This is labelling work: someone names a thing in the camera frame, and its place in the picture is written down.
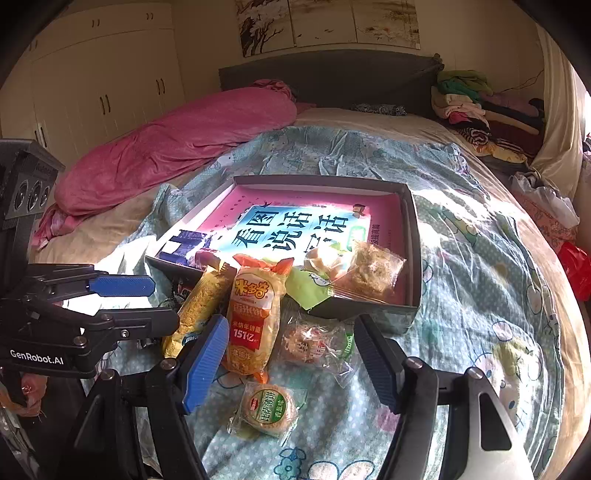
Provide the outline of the left hand red nails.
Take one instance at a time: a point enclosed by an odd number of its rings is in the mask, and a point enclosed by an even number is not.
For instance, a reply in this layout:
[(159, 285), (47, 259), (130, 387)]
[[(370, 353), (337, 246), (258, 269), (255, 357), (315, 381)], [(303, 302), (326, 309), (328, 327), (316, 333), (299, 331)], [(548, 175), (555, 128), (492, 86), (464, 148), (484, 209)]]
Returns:
[(1, 406), (21, 417), (36, 417), (41, 413), (42, 399), (47, 389), (47, 376), (25, 373), (21, 376), (21, 390), (26, 399), (22, 406), (14, 402), (4, 386), (1, 387)]

